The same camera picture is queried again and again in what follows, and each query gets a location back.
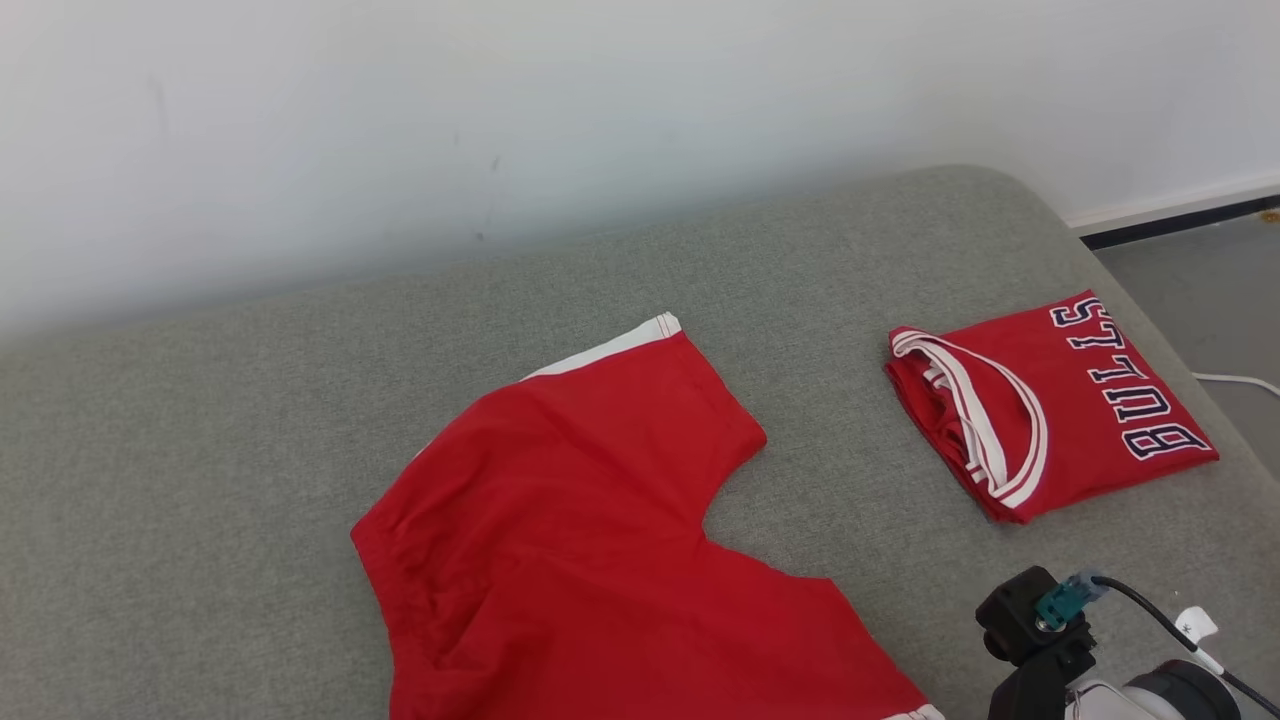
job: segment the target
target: gray sofa cushion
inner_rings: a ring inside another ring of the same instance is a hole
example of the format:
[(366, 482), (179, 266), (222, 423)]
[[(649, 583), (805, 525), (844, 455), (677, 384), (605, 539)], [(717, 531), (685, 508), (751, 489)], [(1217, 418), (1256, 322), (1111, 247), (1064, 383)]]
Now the gray sofa cushion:
[[(886, 333), (1087, 287), (1222, 461), (993, 525), (899, 407)], [(1010, 671), (973, 609), (1030, 564), (1204, 606), (1224, 626), (1210, 652), (1280, 692), (1280, 486), (1047, 208), (1005, 176), (940, 168), (8, 354), (6, 714), (383, 716), (390, 655), (351, 525), (477, 396), (663, 310), (769, 434), (710, 537), (833, 578), (950, 717), (986, 716)], [(1091, 619), (1114, 682), (1180, 652), (1119, 597)]]

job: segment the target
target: red basketball jersey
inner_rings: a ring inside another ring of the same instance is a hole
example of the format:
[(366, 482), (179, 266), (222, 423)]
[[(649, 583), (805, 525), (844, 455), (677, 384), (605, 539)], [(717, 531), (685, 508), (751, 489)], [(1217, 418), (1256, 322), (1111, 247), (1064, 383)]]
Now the red basketball jersey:
[(890, 333), (902, 406), (997, 520), (1217, 460), (1093, 292), (931, 336)]
[(941, 720), (831, 580), (707, 539), (763, 445), (669, 314), (476, 401), (352, 530), (392, 717)]

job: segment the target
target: folded jersey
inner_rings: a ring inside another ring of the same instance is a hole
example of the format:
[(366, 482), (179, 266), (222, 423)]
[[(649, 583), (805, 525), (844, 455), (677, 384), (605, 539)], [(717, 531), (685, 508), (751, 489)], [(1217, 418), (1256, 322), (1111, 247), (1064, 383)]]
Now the folded jersey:
[(392, 717), (941, 720), (835, 584), (707, 539), (763, 445), (669, 314), (476, 401), (352, 530)]
[(996, 520), (1217, 460), (1093, 292), (932, 336), (890, 333), (899, 398)]

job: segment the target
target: gray floor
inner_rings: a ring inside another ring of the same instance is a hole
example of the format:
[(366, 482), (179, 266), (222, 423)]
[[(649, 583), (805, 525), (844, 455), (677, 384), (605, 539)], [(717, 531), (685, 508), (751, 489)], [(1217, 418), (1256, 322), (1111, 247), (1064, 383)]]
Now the gray floor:
[[(1197, 373), (1280, 386), (1280, 223), (1258, 215), (1097, 252)], [(1280, 398), (1204, 383), (1280, 478)]]

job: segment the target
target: red shorts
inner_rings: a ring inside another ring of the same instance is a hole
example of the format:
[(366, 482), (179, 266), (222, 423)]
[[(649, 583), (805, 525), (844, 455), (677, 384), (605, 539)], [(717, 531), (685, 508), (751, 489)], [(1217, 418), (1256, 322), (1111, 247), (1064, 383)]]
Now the red shorts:
[(941, 719), (831, 580), (707, 539), (763, 446), (669, 314), (476, 401), (352, 530), (392, 717)]

